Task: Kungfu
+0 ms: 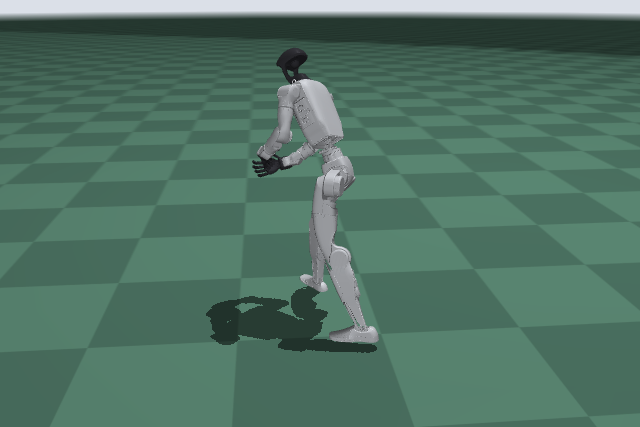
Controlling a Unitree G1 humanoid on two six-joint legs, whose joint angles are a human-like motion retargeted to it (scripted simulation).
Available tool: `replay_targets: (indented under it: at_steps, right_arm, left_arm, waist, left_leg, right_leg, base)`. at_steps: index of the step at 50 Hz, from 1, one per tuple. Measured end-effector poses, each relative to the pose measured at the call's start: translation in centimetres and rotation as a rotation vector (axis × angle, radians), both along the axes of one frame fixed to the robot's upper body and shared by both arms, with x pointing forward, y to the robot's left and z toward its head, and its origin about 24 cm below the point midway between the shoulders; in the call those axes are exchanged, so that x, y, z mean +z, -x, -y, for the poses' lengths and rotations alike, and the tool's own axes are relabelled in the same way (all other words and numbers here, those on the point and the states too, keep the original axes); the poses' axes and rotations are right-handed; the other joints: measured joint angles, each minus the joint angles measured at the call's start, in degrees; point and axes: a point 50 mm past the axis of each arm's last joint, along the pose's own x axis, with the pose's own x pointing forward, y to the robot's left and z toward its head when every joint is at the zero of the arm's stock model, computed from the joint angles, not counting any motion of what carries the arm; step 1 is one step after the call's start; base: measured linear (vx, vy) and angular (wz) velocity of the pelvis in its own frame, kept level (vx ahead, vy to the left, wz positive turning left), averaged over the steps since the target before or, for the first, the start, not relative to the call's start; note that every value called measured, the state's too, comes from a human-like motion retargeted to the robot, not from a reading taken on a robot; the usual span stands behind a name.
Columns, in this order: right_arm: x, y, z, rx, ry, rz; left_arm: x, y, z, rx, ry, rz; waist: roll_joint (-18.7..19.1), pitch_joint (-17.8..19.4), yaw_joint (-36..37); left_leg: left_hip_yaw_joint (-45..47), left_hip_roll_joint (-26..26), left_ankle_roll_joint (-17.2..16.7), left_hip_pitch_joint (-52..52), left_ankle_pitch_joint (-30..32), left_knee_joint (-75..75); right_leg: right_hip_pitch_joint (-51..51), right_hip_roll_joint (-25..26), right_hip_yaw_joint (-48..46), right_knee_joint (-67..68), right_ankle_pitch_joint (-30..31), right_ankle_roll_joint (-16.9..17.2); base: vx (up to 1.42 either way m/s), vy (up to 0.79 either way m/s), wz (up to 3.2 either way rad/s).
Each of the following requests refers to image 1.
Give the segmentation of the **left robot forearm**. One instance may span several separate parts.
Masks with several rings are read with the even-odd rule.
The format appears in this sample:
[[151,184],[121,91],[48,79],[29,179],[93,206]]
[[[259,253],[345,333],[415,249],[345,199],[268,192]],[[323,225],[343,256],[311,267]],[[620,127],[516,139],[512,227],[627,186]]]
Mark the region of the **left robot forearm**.
[[257,155],[264,158],[265,160],[269,160],[277,151],[282,148],[282,143],[276,142],[279,137],[279,132],[279,128],[276,127],[264,146],[260,146],[259,150],[257,151]]

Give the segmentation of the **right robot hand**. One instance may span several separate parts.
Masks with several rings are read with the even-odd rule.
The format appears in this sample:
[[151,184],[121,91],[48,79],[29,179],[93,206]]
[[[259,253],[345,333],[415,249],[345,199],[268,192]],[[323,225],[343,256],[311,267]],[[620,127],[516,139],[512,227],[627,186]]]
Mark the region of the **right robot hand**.
[[[258,155],[257,155],[257,156],[258,156]],[[284,156],[284,157],[287,157],[287,156]],[[269,164],[267,163],[267,165],[270,167],[270,169],[266,168],[264,165],[261,165],[261,166],[254,166],[254,165],[253,165],[253,168],[254,168],[254,169],[261,169],[261,168],[264,168],[264,169],[262,169],[262,170],[255,170],[255,173],[262,173],[262,172],[265,172],[265,171],[266,171],[266,173],[258,174],[258,177],[263,177],[263,176],[266,176],[266,175],[270,175],[270,174],[275,173],[278,169],[280,169],[280,170],[285,170],[285,169],[289,169],[289,168],[291,168],[291,167],[292,167],[292,165],[290,165],[290,166],[285,166],[285,167],[283,166],[282,158],[284,158],[284,157],[281,157],[281,158],[279,158],[278,160],[276,160],[276,159],[274,159],[274,158],[273,158],[275,161],[271,161],[271,160],[269,160],[269,161],[273,164],[273,165],[269,165]],[[261,162],[261,161],[260,161],[260,162],[256,162],[256,161],[254,161],[254,160],[252,161],[252,163],[253,163],[253,164],[257,164],[257,165],[262,164],[262,162]]]

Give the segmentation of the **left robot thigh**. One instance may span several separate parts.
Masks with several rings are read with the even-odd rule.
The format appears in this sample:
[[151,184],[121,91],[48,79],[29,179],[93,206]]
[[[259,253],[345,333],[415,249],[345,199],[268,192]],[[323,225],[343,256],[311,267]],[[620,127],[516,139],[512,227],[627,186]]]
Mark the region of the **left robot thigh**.
[[[334,243],[337,231],[337,203],[328,197],[341,197],[344,192],[345,181],[340,170],[331,169],[327,174],[317,178],[313,195],[313,222],[320,249],[330,265],[330,254],[337,249],[344,250],[351,263],[351,254],[348,249],[337,246]],[[331,265],[330,265],[331,266]]]

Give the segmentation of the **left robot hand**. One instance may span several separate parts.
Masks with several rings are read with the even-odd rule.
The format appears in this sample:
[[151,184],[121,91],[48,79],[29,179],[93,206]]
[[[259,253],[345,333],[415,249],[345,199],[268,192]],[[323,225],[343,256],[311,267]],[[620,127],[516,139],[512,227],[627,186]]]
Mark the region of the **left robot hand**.
[[[278,158],[278,159],[281,158],[281,157],[277,156],[276,154],[274,154],[273,156]],[[264,158],[260,157],[259,155],[258,155],[258,157],[261,159],[262,164],[268,169],[270,169],[270,167],[267,165],[267,163],[269,165],[273,165],[269,160],[275,161],[272,157],[269,160],[265,160]]]

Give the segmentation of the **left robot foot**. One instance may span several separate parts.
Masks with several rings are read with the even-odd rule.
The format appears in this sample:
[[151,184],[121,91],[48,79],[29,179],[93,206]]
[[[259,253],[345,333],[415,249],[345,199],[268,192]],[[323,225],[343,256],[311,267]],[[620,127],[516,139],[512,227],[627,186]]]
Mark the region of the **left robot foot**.
[[[361,328],[365,329],[365,326]],[[359,332],[358,330],[356,331],[356,326],[353,325],[342,330],[330,332],[329,339],[338,342],[375,343],[379,341],[379,336],[377,330],[373,326],[366,326],[366,330],[361,330]]]

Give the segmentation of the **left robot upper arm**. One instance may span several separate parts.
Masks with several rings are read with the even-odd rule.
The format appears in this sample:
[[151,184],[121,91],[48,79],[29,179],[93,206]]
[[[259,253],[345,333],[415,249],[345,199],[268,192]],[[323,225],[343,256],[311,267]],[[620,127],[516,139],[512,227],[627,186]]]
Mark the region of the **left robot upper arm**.
[[278,89],[278,143],[287,144],[292,140],[292,131],[290,131],[293,118],[293,110],[295,101],[300,97],[300,84],[291,84],[281,86]]

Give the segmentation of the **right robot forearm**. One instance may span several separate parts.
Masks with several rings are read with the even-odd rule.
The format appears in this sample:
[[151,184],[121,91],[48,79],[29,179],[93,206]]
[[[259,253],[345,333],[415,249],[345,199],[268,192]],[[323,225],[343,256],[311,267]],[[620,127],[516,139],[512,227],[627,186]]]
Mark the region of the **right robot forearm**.
[[303,143],[303,146],[297,149],[296,152],[291,153],[289,156],[282,158],[283,166],[300,165],[303,160],[309,156],[313,156],[319,149],[312,148],[309,142]]

